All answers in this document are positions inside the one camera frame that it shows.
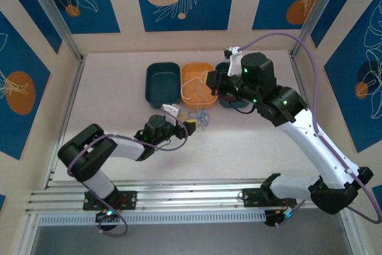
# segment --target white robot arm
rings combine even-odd
[[[162,110],[165,116],[151,116],[134,137],[112,134],[102,130],[97,124],[91,124],[60,148],[58,157],[68,168],[68,173],[91,191],[85,193],[84,210],[103,209],[105,204],[100,203],[100,199],[118,209],[127,209],[123,206],[123,201],[131,202],[130,199],[134,197],[133,193],[119,191],[101,171],[101,166],[109,157],[144,161],[161,149],[158,145],[172,136],[185,139],[193,134],[196,129],[195,121],[177,122],[176,119],[181,114],[179,106],[163,105]]]
[[[229,70],[209,72],[207,76],[206,84],[212,94],[230,94],[252,103],[263,118],[297,144],[320,174],[311,178],[272,174],[262,184],[260,193],[269,203],[284,198],[311,200],[329,214],[348,206],[360,188],[351,174],[366,184],[373,176],[371,170],[360,168],[346,158],[319,126],[318,133],[315,131],[307,104],[292,88],[276,84],[273,63],[265,55],[251,53],[243,57],[238,47],[228,48],[224,55],[230,63]],[[348,169],[320,137],[341,156]]]

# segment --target ventilation grille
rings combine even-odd
[[[129,225],[143,224],[182,224],[182,223],[224,223],[224,222],[265,222],[264,211],[209,211],[173,213],[134,213],[123,214]],[[43,215],[39,226],[94,225],[95,214]],[[123,224],[103,223],[103,225]]]

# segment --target metal frame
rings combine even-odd
[[[69,28],[66,26],[57,7],[54,5],[53,0],[38,1],[73,55],[81,62],[72,84],[72,90],[66,106],[60,134],[51,155],[50,166],[45,176],[44,185],[42,187],[43,190],[32,192],[26,215],[23,218],[25,228],[20,235],[19,244],[14,250],[14,254],[18,255],[30,253],[39,224],[90,224],[89,219],[94,215],[94,212],[82,210],[84,200],[83,193],[85,192],[85,188],[82,185],[76,182],[53,181],[52,175],[54,174],[57,164],[56,154],[63,143],[64,134],[84,69],[84,62],[82,61],[83,57],[81,56],[80,50],[73,40]],[[300,38],[302,40],[305,41],[307,37],[309,37],[328,1],[329,0],[317,0],[315,2],[311,13],[301,28]],[[300,44],[296,43],[294,48],[289,52],[289,56],[299,90],[303,99],[307,101],[307,94],[298,70],[298,63],[296,62],[296,56],[300,50]],[[137,209],[135,211],[123,212],[123,215],[128,219],[130,224],[152,224],[153,218],[155,221],[155,219],[159,217],[161,219],[158,222],[164,224],[167,222],[167,216],[170,216],[169,223],[174,223],[174,221],[171,221],[171,218],[173,219],[171,216],[201,213],[210,215],[208,218],[212,219],[212,221],[207,220],[206,223],[223,219],[228,220],[227,222],[235,222],[235,220],[261,221],[264,210],[271,208],[244,208],[244,203],[238,195],[243,188],[258,188],[262,182],[263,179],[172,180],[146,182],[123,181],[114,182],[114,184],[122,191],[138,191]],[[308,202],[303,208],[316,207]],[[253,218],[250,217],[249,214],[258,214],[258,217]],[[354,254],[372,254],[372,248],[362,232],[362,227],[358,224],[358,218],[349,210],[343,210],[340,214]],[[200,219],[200,217],[190,217],[190,219],[186,220],[188,222],[181,220],[182,222],[179,223],[195,223],[198,221],[198,218]]]
[[[61,39],[66,43],[68,49],[73,54],[74,57],[80,62],[82,60],[82,53],[78,48],[76,42],[74,41],[72,34],[64,21],[61,13],[59,12],[57,6],[54,4],[53,0],[38,0],[40,6],[48,16],[53,27],[60,35]]]

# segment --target white plastic bracket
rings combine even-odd
[[[172,105],[164,104],[162,105],[162,108],[164,111],[170,113],[172,116],[176,118],[181,114],[181,107],[176,104],[172,104]],[[166,122],[169,122],[174,127],[177,125],[177,121],[174,118],[170,117],[169,115],[166,115],[165,119],[166,119]]]
[[[228,51],[231,51],[232,54],[229,56],[229,69],[228,69],[228,77],[233,75],[241,75],[241,59],[243,58],[243,54],[238,49],[240,47],[229,47]]]
[[[144,152],[144,146],[140,143],[131,140],[112,138],[116,142],[117,147],[112,152],[110,157],[114,158],[128,158],[136,161]]]
[[[280,199],[297,198],[312,200],[310,198],[309,186],[314,185],[319,180],[318,176],[313,177],[288,177],[281,174],[274,179],[270,185],[270,190]]]
[[[346,183],[352,183],[354,178],[346,172],[341,162],[333,155],[327,146],[317,137],[313,128],[313,115],[310,110],[302,110],[295,116],[294,122],[286,122],[280,125],[297,146],[305,153],[312,164],[317,168],[322,180],[332,189],[343,189]],[[318,125],[321,136],[332,148],[344,159],[348,167],[358,176],[359,167],[349,160],[341,150],[332,142]]]

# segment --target teal plastic bowl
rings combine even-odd
[[[228,63],[221,62],[216,66],[215,70],[226,70],[226,71],[228,71],[228,68],[229,68]],[[237,98],[232,97],[230,95],[219,96],[218,99],[219,99],[219,103],[221,104],[221,106],[226,107],[227,109],[231,109],[233,107],[240,109],[242,107],[247,107],[249,105],[248,102],[238,100]]]
[[[171,62],[151,64],[146,71],[144,93],[150,107],[160,109],[163,104],[180,102],[180,67]]]

